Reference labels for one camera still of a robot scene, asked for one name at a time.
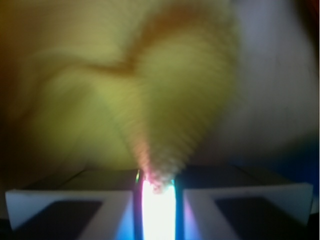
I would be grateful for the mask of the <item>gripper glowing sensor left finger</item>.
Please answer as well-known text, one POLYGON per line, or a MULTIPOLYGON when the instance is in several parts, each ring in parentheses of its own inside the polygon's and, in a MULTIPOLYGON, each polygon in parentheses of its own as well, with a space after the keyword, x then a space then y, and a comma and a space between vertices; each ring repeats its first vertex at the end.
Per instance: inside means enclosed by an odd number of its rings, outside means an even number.
POLYGON ((140 240, 141 170, 60 173, 5 193, 15 240, 140 240))

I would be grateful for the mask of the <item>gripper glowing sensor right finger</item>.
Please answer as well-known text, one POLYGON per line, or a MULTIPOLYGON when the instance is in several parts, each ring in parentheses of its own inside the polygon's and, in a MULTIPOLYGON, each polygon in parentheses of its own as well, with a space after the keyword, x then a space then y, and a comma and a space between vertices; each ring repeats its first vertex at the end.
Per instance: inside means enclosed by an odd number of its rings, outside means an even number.
POLYGON ((307 238, 309 183, 238 166, 189 166, 174 182, 178 240, 307 238))

